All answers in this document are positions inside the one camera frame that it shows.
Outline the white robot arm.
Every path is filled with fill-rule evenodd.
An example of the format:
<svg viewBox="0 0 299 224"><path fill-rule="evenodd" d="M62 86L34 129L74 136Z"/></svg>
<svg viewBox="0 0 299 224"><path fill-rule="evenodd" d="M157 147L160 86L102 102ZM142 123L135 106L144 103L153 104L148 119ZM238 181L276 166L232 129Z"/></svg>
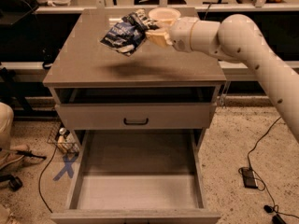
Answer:
<svg viewBox="0 0 299 224"><path fill-rule="evenodd" d="M243 63L299 141L299 74L270 49L252 19L241 14L222 22L195 17L149 18L165 32L163 43L177 51L198 51L226 62Z"/></svg>

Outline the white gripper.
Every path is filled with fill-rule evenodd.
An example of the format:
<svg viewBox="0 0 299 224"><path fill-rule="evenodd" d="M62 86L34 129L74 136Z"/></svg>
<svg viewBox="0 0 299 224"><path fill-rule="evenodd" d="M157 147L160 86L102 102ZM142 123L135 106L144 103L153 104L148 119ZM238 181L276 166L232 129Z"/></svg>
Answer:
<svg viewBox="0 0 299 224"><path fill-rule="evenodd" d="M182 17L176 21L156 21L158 28L170 28L169 33L165 29L148 30L146 38L162 48L173 44L177 51L191 52L192 28L198 21L196 17Z"/></svg>

